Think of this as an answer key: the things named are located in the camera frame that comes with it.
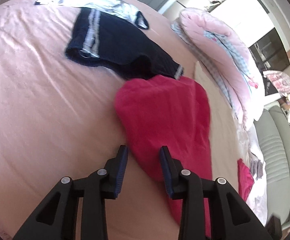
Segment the red fabric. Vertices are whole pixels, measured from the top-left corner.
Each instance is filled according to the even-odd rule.
[[[242,159],[237,161],[238,165],[238,194],[246,202],[252,187],[254,185],[254,179],[251,175],[249,168],[243,163]]]
[[[128,146],[141,168],[163,181],[159,149],[204,179],[212,179],[209,144],[210,108],[205,90],[193,79],[155,76],[132,79],[117,92],[116,112],[126,130]],[[181,201],[168,200],[173,217],[181,220]],[[206,235],[210,236],[205,201]]]

